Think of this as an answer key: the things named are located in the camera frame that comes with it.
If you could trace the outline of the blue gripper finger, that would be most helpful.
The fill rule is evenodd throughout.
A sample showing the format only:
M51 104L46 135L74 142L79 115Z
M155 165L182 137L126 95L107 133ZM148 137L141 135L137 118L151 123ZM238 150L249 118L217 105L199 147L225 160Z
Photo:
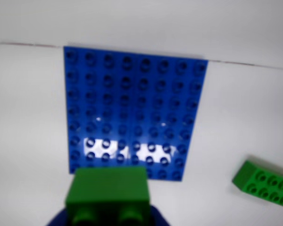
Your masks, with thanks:
M67 215L66 208L58 212L47 226L70 226L71 222ZM150 206L150 226L169 226L170 224L163 217L160 211L153 205Z

